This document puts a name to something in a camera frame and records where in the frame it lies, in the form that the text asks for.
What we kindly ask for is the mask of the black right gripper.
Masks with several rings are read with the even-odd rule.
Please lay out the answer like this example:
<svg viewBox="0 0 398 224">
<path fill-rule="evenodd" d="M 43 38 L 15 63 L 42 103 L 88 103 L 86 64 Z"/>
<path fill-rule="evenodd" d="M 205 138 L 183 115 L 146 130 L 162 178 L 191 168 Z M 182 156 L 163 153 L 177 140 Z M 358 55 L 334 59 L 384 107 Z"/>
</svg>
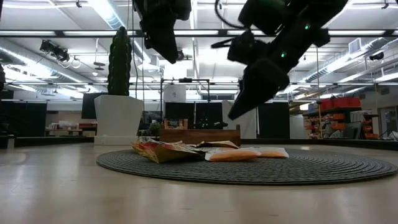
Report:
<svg viewBox="0 0 398 224">
<path fill-rule="evenodd" d="M 235 120 L 257 106 L 272 99 L 289 85 L 287 73 L 297 66 L 308 48 L 321 47 L 330 42 L 327 28 L 305 24 L 283 29 L 274 39 L 266 42 L 264 55 L 244 69 L 239 81 L 239 94 L 231 107 L 228 118 Z"/>
</svg>

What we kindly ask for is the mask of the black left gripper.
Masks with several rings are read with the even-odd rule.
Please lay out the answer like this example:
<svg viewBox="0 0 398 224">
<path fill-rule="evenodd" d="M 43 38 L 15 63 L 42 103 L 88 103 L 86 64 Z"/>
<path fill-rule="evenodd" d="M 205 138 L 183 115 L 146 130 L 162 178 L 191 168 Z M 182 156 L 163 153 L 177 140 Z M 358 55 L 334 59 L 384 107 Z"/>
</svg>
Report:
<svg viewBox="0 0 398 224">
<path fill-rule="evenodd" d="M 174 14 L 169 0 L 133 0 L 133 6 L 143 23 L 144 45 L 154 49 L 169 63 L 175 64 L 178 58 L 174 34 Z"/>
</svg>

